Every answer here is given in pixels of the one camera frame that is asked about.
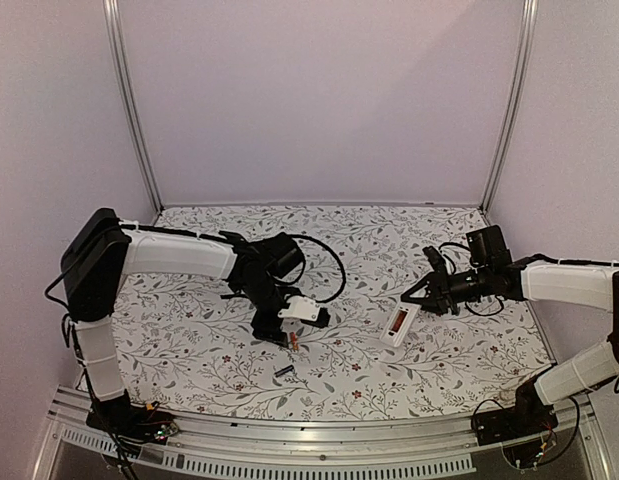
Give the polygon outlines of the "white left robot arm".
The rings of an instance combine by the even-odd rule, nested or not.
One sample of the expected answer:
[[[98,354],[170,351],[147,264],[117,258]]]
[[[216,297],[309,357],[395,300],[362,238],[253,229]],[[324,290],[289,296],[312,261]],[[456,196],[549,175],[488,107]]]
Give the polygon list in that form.
[[[319,316],[312,299],[280,281],[302,261],[300,248],[284,233],[249,241],[234,232],[206,235],[125,223],[113,210],[101,208],[64,252],[60,273],[44,296],[61,305],[73,323],[77,356],[94,399],[101,402],[100,419],[115,433],[127,434],[137,426],[138,415],[125,402],[112,316],[128,278],[188,275],[222,281],[232,295],[253,305],[254,336],[283,345],[283,320]]]

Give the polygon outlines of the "orange AAA battery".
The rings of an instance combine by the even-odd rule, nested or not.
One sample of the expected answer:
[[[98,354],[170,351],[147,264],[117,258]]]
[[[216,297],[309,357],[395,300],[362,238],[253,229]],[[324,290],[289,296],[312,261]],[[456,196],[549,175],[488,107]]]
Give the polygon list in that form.
[[[399,310],[394,318],[390,331],[393,333],[398,333],[406,317],[407,317],[407,312],[405,310]]]

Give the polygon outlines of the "white battery cover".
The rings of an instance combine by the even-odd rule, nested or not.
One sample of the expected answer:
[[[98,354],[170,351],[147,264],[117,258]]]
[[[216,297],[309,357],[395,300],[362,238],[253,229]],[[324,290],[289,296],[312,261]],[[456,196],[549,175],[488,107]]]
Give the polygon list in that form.
[[[286,347],[294,352],[299,351],[299,336],[295,326],[285,327],[283,333],[286,338]]]

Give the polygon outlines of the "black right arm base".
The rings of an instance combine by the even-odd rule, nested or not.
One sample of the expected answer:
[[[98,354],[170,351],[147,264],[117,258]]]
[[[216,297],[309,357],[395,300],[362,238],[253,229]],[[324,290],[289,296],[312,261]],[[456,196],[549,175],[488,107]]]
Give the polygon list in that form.
[[[516,389],[512,407],[503,407],[493,399],[476,407],[470,425],[480,446],[548,432],[558,426],[553,407],[542,403],[534,381],[528,380]]]

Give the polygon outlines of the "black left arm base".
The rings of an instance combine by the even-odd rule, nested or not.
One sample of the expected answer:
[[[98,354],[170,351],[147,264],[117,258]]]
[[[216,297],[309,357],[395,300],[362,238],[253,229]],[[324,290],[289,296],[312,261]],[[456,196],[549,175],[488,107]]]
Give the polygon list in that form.
[[[86,424],[136,444],[165,444],[179,433],[175,417],[162,411],[158,402],[136,406],[127,392],[113,400],[93,398]]]

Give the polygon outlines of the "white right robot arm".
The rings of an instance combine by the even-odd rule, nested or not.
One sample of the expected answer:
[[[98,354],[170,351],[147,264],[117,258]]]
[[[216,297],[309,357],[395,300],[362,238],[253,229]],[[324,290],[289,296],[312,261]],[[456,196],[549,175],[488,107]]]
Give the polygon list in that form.
[[[584,391],[592,391],[619,377],[619,261],[552,258],[536,253],[514,259],[497,225],[466,235],[470,253],[467,270],[451,273],[440,250],[423,253],[429,272],[400,297],[403,304],[444,315],[456,314],[463,303],[498,296],[524,302],[539,312],[563,306],[570,313],[591,313],[610,322],[594,343],[527,380],[516,390],[515,407],[506,427],[526,436],[541,424],[544,407]]]

